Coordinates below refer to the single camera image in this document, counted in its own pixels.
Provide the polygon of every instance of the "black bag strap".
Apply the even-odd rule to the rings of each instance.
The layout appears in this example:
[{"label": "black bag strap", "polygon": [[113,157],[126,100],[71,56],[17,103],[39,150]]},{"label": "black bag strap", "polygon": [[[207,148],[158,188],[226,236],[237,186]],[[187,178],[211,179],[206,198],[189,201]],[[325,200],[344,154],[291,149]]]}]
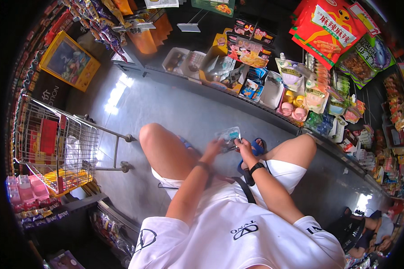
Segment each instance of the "black bag strap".
[{"label": "black bag strap", "polygon": [[244,194],[247,197],[248,202],[255,204],[256,200],[255,200],[255,198],[253,196],[252,191],[248,187],[248,185],[242,179],[240,179],[239,177],[234,176],[232,178],[241,186],[242,190],[244,191]]}]

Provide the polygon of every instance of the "gray floor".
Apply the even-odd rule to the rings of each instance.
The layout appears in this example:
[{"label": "gray floor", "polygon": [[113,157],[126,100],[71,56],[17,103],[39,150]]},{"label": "gray floor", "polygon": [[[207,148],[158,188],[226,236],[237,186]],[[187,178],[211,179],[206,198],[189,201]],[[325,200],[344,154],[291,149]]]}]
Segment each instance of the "gray floor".
[{"label": "gray floor", "polygon": [[[143,125],[157,122],[185,137],[200,151],[215,132],[233,126],[239,126],[241,135],[248,140],[262,137],[269,149],[293,138],[271,124],[199,95],[172,89],[138,74],[127,74],[127,78],[107,57],[108,54],[103,55],[102,66],[85,93],[72,90],[67,111],[88,113],[97,124],[135,137]],[[98,166],[112,166],[114,145],[113,135],[100,133]],[[157,188],[158,180],[151,174],[140,144],[120,139],[117,160],[128,161],[136,169],[126,174],[97,171],[96,175],[102,191],[115,207],[139,223],[146,217],[164,216],[170,198],[164,189]],[[219,156],[215,166],[225,175],[238,176],[239,161],[240,155],[230,152]],[[367,216],[377,209],[387,210],[389,199],[386,196],[352,172],[343,174],[344,168],[318,150],[306,175],[292,193],[297,207],[304,214],[314,216],[322,226],[338,218],[344,206],[352,210],[359,208]]]}]

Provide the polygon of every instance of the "wrist strap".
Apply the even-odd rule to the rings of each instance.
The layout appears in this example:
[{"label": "wrist strap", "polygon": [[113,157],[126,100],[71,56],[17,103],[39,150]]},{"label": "wrist strap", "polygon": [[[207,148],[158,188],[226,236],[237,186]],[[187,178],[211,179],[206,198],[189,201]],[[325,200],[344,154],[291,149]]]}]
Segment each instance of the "wrist strap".
[{"label": "wrist strap", "polygon": [[252,169],[250,169],[250,175],[252,175],[253,172],[254,172],[256,169],[259,169],[259,168],[265,168],[265,166],[264,166],[263,164],[261,164],[261,163],[255,164],[255,165],[252,167]]},{"label": "wrist strap", "polygon": [[205,169],[208,173],[209,173],[209,165],[207,163],[204,163],[203,161],[198,161],[195,165],[196,166],[200,166],[203,169]]}]

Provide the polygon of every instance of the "white t-shirt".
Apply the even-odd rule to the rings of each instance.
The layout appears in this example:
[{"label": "white t-shirt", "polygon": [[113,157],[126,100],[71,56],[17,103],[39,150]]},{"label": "white t-shirt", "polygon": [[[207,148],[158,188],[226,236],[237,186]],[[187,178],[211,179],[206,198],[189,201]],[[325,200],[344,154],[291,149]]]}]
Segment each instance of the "white t-shirt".
[{"label": "white t-shirt", "polygon": [[220,200],[204,208],[190,228],[181,220],[146,218],[129,269],[343,269],[338,240],[311,216],[293,225],[250,203]]}]

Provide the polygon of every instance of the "shopping basket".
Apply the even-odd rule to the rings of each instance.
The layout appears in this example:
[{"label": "shopping basket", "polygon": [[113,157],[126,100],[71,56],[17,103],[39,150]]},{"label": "shopping basket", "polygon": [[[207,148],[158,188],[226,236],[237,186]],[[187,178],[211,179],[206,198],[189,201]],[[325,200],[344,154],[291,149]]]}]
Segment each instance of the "shopping basket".
[{"label": "shopping basket", "polygon": [[[96,167],[99,130],[116,136],[112,168]],[[13,126],[14,159],[43,181],[55,196],[62,196],[94,179],[96,170],[133,169],[122,161],[116,167],[121,135],[65,111],[39,102],[22,93],[15,110]]]}]

